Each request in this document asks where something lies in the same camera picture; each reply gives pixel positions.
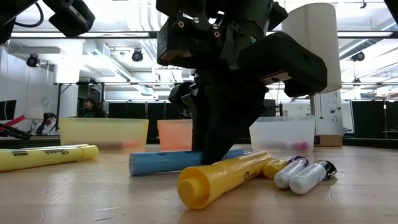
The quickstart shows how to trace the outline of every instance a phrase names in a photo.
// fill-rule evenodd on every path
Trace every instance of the security camera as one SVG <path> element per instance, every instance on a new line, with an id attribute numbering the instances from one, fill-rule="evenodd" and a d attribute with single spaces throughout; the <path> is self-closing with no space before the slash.
<path id="1" fill-rule="evenodd" d="M 360 53 L 352 56 L 351 60 L 354 62 L 362 62 L 363 60 L 365 60 L 365 54 L 363 52 L 360 52 Z"/>
<path id="2" fill-rule="evenodd" d="M 141 49 L 134 49 L 134 53 L 132 53 L 132 61 L 133 62 L 140 62 L 144 57 L 142 56 L 142 50 Z"/>
<path id="3" fill-rule="evenodd" d="M 31 54 L 26 60 L 26 65 L 30 68 L 37 68 L 40 66 L 40 59 L 37 54 Z"/>

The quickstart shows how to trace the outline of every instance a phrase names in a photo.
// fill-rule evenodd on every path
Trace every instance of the orange plastic bin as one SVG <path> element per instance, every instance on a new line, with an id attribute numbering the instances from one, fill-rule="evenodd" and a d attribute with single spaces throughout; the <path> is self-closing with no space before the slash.
<path id="1" fill-rule="evenodd" d="M 192 150 L 192 120 L 158 120 L 161 151 Z"/>

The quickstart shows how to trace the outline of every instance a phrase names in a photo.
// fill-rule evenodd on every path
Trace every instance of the yellow highlighter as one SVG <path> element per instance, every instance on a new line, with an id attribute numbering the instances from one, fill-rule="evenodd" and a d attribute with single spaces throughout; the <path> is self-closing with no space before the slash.
<path id="1" fill-rule="evenodd" d="M 96 146 L 45 147 L 43 149 L 0 149 L 0 172 L 94 159 Z"/>
<path id="2" fill-rule="evenodd" d="M 285 159 L 274 159 L 268 162 L 264 168 L 262 169 L 262 173 L 270 178 L 273 179 L 280 170 L 282 170 L 288 163 L 290 158 Z"/>
<path id="3" fill-rule="evenodd" d="M 202 209 L 223 193 L 259 175 L 271 159 L 268 152 L 257 152 L 208 166 L 188 167 L 178 178 L 180 199 L 190 208 Z"/>

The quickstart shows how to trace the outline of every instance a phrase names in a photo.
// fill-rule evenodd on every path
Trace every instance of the white cylinder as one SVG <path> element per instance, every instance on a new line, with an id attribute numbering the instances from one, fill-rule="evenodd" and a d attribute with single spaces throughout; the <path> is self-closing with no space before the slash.
<path id="1" fill-rule="evenodd" d="M 321 57 L 328 69 L 328 85 L 322 93 L 341 88 L 336 9 L 331 4 L 307 4 L 289 13 L 282 31 Z"/>
<path id="2" fill-rule="evenodd" d="M 317 163 L 304 168 L 289 182 L 290 189 L 296 194 L 305 194 L 326 177 L 325 168 Z"/>
<path id="3" fill-rule="evenodd" d="M 289 188 L 289 182 L 291 178 L 298 174 L 305 168 L 305 164 L 301 161 L 293 161 L 289 165 L 285 166 L 282 170 L 276 173 L 274 182 L 280 189 Z"/>

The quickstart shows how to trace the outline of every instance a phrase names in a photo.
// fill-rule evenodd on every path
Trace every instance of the black cap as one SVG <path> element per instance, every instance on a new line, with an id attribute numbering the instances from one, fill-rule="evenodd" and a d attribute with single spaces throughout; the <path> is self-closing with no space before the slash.
<path id="1" fill-rule="evenodd" d="M 326 170 L 326 177 L 324 180 L 329 180 L 336 175 L 337 169 L 336 169 L 335 165 L 333 165 L 331 162 L 320 160 L 320 161 L 318 161 L 318 164 L 323 166 L 323 168 L 325 168 L 325 170 Z"/>
<path id="2" fill-rule="evenodd" d="M 308 165 L 308 159 L 307 159 L 306 157 L 299 156 L 299 155 L 294 155 L 294 156 L 292 156 L 292 157 L 289 159 L 289 161 L 287 161 L 287 163 L 290 164 L 291 162 L 296 161 L 296 160 L 299 160 L 299 159 L 302 160 L 302 163 L 304 164 L 304 166 L 307 166 L 307 165 Z"/>

